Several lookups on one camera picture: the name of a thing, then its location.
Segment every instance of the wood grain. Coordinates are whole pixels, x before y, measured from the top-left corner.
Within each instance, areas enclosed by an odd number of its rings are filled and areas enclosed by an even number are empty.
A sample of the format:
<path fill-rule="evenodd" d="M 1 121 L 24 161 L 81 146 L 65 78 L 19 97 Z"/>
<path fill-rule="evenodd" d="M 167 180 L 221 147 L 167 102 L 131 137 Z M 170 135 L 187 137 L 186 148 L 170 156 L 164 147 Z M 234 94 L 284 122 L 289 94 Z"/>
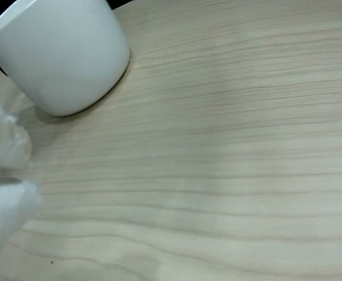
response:
<path fill-rule="evenodd" d="M 132 61 L 93 108 L 50 118 L 0 74 L 45 199 L 0 281 L 342 280 L 342 0 L 116 13 Z"/>

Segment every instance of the white plastic bag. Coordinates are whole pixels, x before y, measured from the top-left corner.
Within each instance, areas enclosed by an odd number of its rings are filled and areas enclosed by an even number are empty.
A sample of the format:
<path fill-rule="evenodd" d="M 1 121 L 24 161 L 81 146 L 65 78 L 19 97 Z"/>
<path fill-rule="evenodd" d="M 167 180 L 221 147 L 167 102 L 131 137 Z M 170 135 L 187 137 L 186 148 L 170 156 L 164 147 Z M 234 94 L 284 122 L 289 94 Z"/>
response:
<path fill-rule="evenodd" d="M 0 166 L 24 167 L 30 159 L 32 143 L 27 132 L 17 126 L 16 118 L 0 107 Z"/>
<path fill-rule="evenodd" d="M 0 166 L 23 167 L 31 153 L 27 132 L 0 107 Z M 0 250 L 8 236 L 20 228 L 39 208 L 36 184 L 16 179 L 0 180 Z"/>

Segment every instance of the light wood surface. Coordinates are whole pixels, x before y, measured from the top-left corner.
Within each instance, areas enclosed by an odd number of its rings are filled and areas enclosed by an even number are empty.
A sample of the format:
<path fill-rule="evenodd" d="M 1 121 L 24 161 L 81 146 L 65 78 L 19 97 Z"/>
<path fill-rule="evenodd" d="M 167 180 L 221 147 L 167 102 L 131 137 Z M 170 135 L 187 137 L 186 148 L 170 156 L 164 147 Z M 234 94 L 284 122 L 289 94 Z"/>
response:
<path fill-rule="evenodd" d="M 0 281 L 342 280 L 342 0 L 116 13 L 132 61 L 91 109 L 50 118 L 0 74 L 45 199 Z"/>

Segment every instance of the mug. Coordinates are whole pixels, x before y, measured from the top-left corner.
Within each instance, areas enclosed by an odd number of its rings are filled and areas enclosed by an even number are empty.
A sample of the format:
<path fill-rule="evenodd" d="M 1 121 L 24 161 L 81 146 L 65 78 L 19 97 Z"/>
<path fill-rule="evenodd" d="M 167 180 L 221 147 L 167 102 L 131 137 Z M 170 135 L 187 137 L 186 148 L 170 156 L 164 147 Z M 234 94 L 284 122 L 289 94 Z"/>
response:
<path fill-rule="evenodd" d="M 0 16 L 0 66 L 38 107 L 77 113 L 121 78 L 130 49 L 105 0 L 17 0 Z"/>

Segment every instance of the dark background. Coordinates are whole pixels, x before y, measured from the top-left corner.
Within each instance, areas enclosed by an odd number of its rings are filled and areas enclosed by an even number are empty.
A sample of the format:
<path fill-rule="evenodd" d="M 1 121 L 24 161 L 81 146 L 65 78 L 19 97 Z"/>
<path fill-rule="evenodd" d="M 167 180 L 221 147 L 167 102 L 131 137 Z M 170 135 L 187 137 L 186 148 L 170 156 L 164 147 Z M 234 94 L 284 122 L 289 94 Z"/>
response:
<path fill-rule="evenodd" d="M 4 12 L 5 9 L 7 9 L 12 3 L 14 3 L 14 1 L 15 0 L 0 0 L 0 15 Z M 108 3 L 110 4 L 112 9 L 115 9 L 130 1 L 131 0 L 108 0 Z"/>

